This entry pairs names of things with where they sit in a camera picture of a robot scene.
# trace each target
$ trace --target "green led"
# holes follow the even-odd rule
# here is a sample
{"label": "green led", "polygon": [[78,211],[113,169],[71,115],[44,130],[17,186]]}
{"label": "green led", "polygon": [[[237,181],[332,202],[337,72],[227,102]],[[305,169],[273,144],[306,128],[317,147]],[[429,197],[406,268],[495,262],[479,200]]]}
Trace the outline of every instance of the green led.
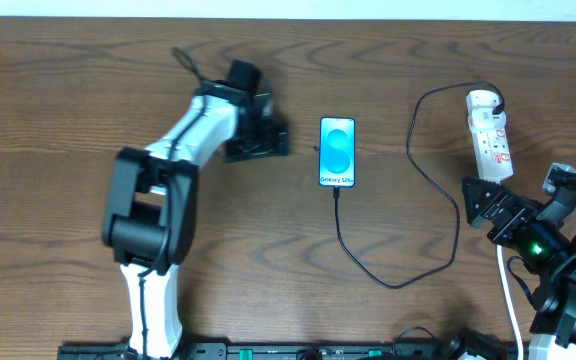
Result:
{"label": "green led", "polygon": [[541,246],[535,244],[532,247],[532,252],[535,253],[536,255],[541,254],[541,252],[544,251],[544,249],[541,248]]}

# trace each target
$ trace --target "white wall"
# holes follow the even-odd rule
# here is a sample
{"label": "white wall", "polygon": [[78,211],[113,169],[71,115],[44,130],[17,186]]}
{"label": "white wall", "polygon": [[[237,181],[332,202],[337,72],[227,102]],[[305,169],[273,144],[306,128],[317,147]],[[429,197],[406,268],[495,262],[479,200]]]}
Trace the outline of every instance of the white wall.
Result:
{"label": "white wall", "polygon": [[576,21],[576,0],[0,0],[0,16]]}

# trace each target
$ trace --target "white power strip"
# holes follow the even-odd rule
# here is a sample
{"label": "white power strip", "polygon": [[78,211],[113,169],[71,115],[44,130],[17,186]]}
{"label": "white power strip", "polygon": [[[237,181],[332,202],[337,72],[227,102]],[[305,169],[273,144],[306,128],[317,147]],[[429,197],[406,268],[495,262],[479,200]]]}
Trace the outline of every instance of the white power strip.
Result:
{"label": "white power strip", "polygon": [[479,178],[495,183],[513,174],[505,129],[506,113],[492,113],[499,101],[499,96],[488,90],[474,90],[466,96],[468,127],[475,146]]}

